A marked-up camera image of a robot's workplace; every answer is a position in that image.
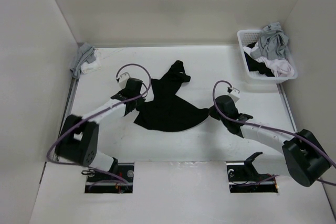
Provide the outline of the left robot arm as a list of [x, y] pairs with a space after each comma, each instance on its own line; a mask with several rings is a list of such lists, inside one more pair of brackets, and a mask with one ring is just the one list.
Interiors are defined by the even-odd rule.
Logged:
[[140, 95], [143, 81], [129, 78], [125, 86], [104, 105], [83, 116], [69, 115], [61, 135], [71, 130], [55, 146], [55, 154], [68, 161], [99, 170], [106, 181], [113, 181], [118, 175], [118, 160], [98, 150], [99, 130], [104, 126], [132, 112], [143, 102]]

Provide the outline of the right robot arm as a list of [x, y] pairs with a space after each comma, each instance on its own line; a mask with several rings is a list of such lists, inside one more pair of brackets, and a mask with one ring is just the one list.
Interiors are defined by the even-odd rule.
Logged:
[[309, 187], [314, 182], [335, 186], [321, 176], [335, 162], [327, 155], [314, 134], [308, 130], [289, 132], [254, 122], [251, 115], [238, 112], [234, 100], [228, 95], [213, 98], [210, 116], [220, 120], [227, 130], [241, 138], [264, 144], [281, 153], [288, 174], [300, 185]]

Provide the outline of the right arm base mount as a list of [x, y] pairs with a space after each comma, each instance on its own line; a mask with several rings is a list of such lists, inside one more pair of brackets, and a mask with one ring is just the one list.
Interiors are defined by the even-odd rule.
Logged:
[[230, 193], [278, 193], [276, 175], [259, 173], [253, 162], [263, 152], [255, 152], [244, 161], [226, 163]]

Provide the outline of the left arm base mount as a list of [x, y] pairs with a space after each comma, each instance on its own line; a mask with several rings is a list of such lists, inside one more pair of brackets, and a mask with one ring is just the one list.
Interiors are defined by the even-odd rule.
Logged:
[[133, 193], [134, 163], [120, 163], [114, 176], [107, 172], [87, 169], [85, 194], [131, 194]]

